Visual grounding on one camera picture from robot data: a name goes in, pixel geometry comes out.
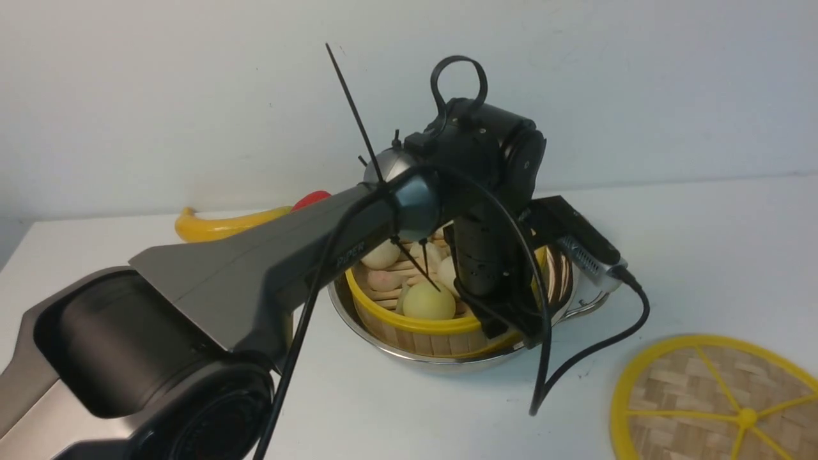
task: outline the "black loop handle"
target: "black loop handle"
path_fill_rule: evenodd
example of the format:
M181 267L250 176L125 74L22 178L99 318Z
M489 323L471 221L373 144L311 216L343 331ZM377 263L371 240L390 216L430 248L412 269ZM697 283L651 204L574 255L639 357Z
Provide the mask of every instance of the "black loop handle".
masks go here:
M433 138L437 137L446 128L448 117L448 114L446 113L446 102L443 100L443 96L440 95L440 89L438 88L438 78L440 78L440 74L443 72L443 69L447 68L450 64L461 61L471 62L471 64L474 65L474 69L477 70L477 78L480 82L480 90L477 93L477 97L466 109L466 114L470 115L472 112L479 109L480 106L482 106L486 101L486 95L488 94L488 79L486 78L486 72L483 70L483 66L480 65L479 62L466 56L449 56L440 61L432 70L432 77L430 79L432 86L432 97L434 98L434 104L438 108L438 117L435 119L435 123L438 126L435 127L434 131L431 133L431 137Z

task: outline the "wire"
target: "wire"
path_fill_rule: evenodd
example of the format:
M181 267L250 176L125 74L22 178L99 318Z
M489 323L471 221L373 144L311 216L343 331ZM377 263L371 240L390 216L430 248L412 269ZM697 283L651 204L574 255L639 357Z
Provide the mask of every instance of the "wire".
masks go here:
M523 247L526 260L528 261L528 265L531 267L534 281L537 284L537 289L541 292L540 294L540 301L542 302L542 347L540 348L540 363L537 369L537 380L534 382L534 395L532 397L532 405L531 410L529 413L531 415L537 414L537 409L539 405L542 403L536 404L534 401L542 398L545 398L548 391L543 393L542 388L547 386L546 376L548 375L548 363L551 359L551 315L548 311L548 288L545 282L545 279L542 277L542 271L540 270L540 264L537 262L537 257L534 255L533 245L530 241L530 236L523 231L523 229L519 226L517 218L511 213L511 211L506 207L505 204L500 200L500 198L494 194L492 191L488 190L486 187L475 181L470 176L463 174L462 172L458 171L457 169L453 169L449 166L444 165L420 165L416 166L415 168L409 169L407 172L416 169L422 169L426 167L431 167L432 170L437 170L438 172L443 172L449 176L452 176L455 179L458 179L462 182L469 184L471 187L476 189L484 198L486 198L495 208L500 210L503 214L503 217L506 218L511 229L514 233L517 242Z
M284 405L284 398L287 395L287 388L290 386L292 380L295 363L298 361L301 346L304 342L304 336L307 333L307 326L309 325L312 311L315 309L315 302L318 298L318 293L321 292L323 285L321 279L323 278L324 268L329 262L331 251L335 248L336 243L341 235L341 232L347 227L349 222L355 215L364 210L367 206L376 203L378 200L383 200L389 194L387 187L377 187L372 193L364 196L361 200L356 201L344 212L338 221L338 224L330 234L329 239L324 245L324 251L321 253L321 258L318 260L315 277L312 279L312 285L307 295L307 300L304 302L304 307L301 311L301 318L299 325L295 330L293 342L290 345L290 352L284 362L284 368L281 370L281 379L278 382L278 391L272 398L272 405L270 407L270 415L267 422L264 424L261 436L258 439L258 445L253 456L254 460L263 460L264 454L267 452L267 447L270 445L272 439L272 432L276 428L276 422L281 414L281 408Z
M624 268L622 266L614 267L613 275L622 280L622 282L624 282L625 284L627 284L628 287L630 287L642 300L642 315L639 317L639 320L637 320L633 326L618 333L616 336L610 337L609 339L605 339L601 342L589 346L588 348L584 349L583 351L580 351L579 353L572 356L571 359L563 363L563 365L560 366L556 370L556 372L554 372L554 375L552 375L551 378L548 379L546 384L542 387L542 390L539 392L538 395L536 395L536 398L532 400L531 409L529 410L529 413L531 413L531 415L537 414L537 410L540 408L542 401L545 400L546 396L557 383L557 381L559 381L560 378L562 378L565 375L565 373L568 372L574 365L576 365L583 359L587 358L588 356L591 356L592 354L596 353L597 351L603 350L613 344L616 344L618 342L621 342L622 340L627 339L628 337L636 333L636 331L639 331L642 328L642 326L644 326L645 323L648 321L648 317L650 316L650 301L648 300L647 294L645 294L645 290L643 290L639 282L636 281L636 278L631 274L631 272L627 270L627 268Z
M403 247L403 245L401 244L401 239L400 239L400 237L398 235L392 235L392 237L389 238L389 239L391 240L392 244L394 244L395 246L398 247L398 250L401 251L401 254L405 255L407 257L407 259L409 259L409 261L415 267L415 269L417 269L417 271L420 272L420 274L423 275L424 278L426 278L426 281L431 283L432 287L437 292L440 292L440 288L438 287L438 284L436 282L432 281L432 277L429 276L429 265L426 264L426 270L424 271L424 269L420 266L420 264L417 263L417 260L415 260L415 258L412 257L409 250L407 248Z
M429 84L432 87L432 98L434 99L434 105L438 108L438 116L434 119L435 128L429 134L430 137L436 138L443 130L446 128L448 123L448 113L446 112L446 102L443 100L443 96L440 95L440 89L438 88L438 79L440 78L440 74L446 69L450 64L455 62L470 62L474 69L477 71L477 79L480 82L480 89L478 90L477 97L469 104L469 107L466 108L466 112L464 116L471 116L483 103L486 101L486 96L488 95L488 79L486 78L486 72L483 70L483 66L480 65L479 62L475 61L474 59L470 59L466 56L449 56L442 61L440 61L434 69L432 69L432 76L429 79Z
M542 273L539 269L539 264L537 263L537 258L534 256L534 251L528 237L526 236L525 232L523 232L522 228L519 226L517 219L515 219L514 215L503 204L500 198L497 197L497 195L492 193L490 190L488 190L486 187L478 183L473 178L448 166L417 165L411 167L410 169L407 169L406 171L398 175L394 180L390 181L389 183L386 183L386 187L377 187L372 193L364 196L361 200L355 202L352 206L350 206L349 209L347 209L341 216L337 225L330 234L330 237L327 240L326 245L324 246L324 251L321 253L321 258L318 260L317 272L315 274L315 277L312 279L312 285L310 286L310 291L307 295L307 300L305 301L303 310L301 312L299 325L295 330L293 342L290 345L290 352L287 354L287 358L284 363L284 368L281 370L281 379L279 380L278 383L278 391L276 391L275 395L273 396L269 417L267 418L267 421L264 424L263 430L258 439L258 444L256 446L256 451L253 456L253 460L263 460L264 455L267 452L267 448L270 445L272 433L276 428L278 417L281 415L281 408L284 405L284 398L286 397L287 389L290 386L295 364L298 361L298 356L303 345L304 337L306 335L307 327L309 325L309 320L310 317L312 317L312 311L315 309L315 303L318 297L318 293L323 288L323 286L321 285L321 279L324 272L324 267L327 265L330 254L332 254L332 251L335 249L335 246L338 242L341 233L347 227L347 225L349 225L349 222L352 220L352 218L355 217L355 215L360 213L362 210L364 210L367 206L376 203L378 200L385 199L391 192L400 188L410 179L427 170L437 172L439 174L443 173L445 175L453 177L455 180L460 180L461 182L470 185L503 213L503 215L506 217L509 224L511 225L512 229L514 230L514 234L515 237L517 238L517 241L525 249L526 259L528 260L528 263L532 267L534 273L534 280L535 283L537 284L537 289L539 289L540 292L548 292L547 284L542 277ZM544 312L544 316L547 317L548 316L547 314L548 310L546 307L548 301L547 295L541 295L540 297L543 301L542 311ZM543 346L545 346L545 343L547 344L551 343L551 321L546 320L545 322L547 322L548 327L543 331L544 333Z

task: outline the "red pepper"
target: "red pepper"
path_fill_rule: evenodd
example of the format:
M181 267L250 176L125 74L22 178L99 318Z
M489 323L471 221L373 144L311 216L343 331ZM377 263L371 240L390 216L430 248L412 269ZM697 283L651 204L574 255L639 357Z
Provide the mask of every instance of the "red pepper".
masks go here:
M325 192L323 190L319 190L317 192L310 193L306 195L304 198L300 199L298 203L295 203L293 209L290 212L300 210L301 208L307 207L312 203L317 203L325 198L332 196L329 192Z

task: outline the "white wall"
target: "white wall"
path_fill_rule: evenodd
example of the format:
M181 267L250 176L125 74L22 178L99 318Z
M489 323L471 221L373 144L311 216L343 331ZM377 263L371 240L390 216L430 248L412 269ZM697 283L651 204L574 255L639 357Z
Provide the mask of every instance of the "white wall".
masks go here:
M29 227L29 223L17 219L0 219L0 270L17 249Z
M816 0L7 2L0 215L258 208L361 177L481 61L549 138L540 188L818 169ZM443 78L474 91L469 67Z

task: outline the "metal bowl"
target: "metal bowl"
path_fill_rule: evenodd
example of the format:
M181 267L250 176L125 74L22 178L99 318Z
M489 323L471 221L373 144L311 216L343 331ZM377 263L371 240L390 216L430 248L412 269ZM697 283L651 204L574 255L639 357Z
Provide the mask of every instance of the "metal bowl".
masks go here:
M606 295L597 297L591 303L579 302L578 308L571 308L573 297L576 293L578 270L567 257L562 255L557 249L547 248L548 262L548 296L551 304L558 305L557 313L551 319L551 323L556 325L559 322L570 318L575 318L583 314L590 313L598 309L606 300ZM355 331L363 340L376 347L384 354L405 363L407 366L419 368L426 372L459 374L467 372L477 372L504 363L515 356L522 354L525 350L522 342L518 342L507 348L492 351L480 356L471 358L439 358L426 356L423 354L409 353L391 345L372 335L361 322L355 310L352 292L349 290L346 277L338 277L328 286L330 299L335 306L335 311L350 329Z

